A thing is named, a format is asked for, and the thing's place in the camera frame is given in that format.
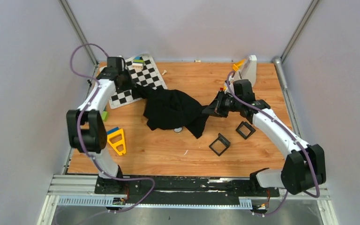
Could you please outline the black printed t-shirt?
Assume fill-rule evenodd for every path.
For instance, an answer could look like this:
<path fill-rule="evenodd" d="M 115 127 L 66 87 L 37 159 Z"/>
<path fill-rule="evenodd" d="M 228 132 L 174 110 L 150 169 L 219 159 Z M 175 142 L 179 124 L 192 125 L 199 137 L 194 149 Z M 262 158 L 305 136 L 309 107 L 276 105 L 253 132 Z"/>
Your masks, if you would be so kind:
<path fill-rule="evenodd" d="M 154 89 L 136 84 L 132 91 L 145 99 L 143 116 L 152 131 L 185 127 L 197 139 L 203 135 L 209 117 L 203 113 L 207 105 L 180 90 Z"/>

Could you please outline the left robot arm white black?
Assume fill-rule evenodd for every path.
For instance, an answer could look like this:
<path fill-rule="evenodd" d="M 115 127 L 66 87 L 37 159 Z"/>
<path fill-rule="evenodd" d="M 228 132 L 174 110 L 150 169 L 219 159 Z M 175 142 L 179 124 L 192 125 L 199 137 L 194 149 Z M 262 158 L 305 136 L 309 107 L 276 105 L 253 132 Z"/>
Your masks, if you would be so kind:
<path fill-rule="evenodd" d="M 102 113 L 115 92 L 132 88 L 124 58 L 108 57 L 106 67 L 94 80 L 95 85 L 86 100 L 66 114 L 69 143 L 96 166 L 98 183 L 106 184 L 112 193 L 118 194 L 124 190 L 125 179 L 107 149 L 108 138 Z"/>

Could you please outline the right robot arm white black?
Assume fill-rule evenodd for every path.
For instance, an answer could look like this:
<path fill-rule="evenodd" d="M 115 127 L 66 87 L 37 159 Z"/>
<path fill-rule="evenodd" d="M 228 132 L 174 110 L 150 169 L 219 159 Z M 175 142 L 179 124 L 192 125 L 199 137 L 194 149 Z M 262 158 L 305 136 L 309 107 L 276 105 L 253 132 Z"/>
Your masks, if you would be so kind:
<path fill-rule="evenodd" d="M 268 188 L 284 188 L 296 195 L 326 182 L 323 148 L 299 138 L 264 100 L 257 100 L 248 79 L 234 81 L 231 88 L 220 90 L 203 110 L 204 114 L 222 118 L 229 112 L 239 112 L 265 133 L 285 159 L 282 169 L 264 168 L 250 174 L 252 194 L 259 196 Z"/>

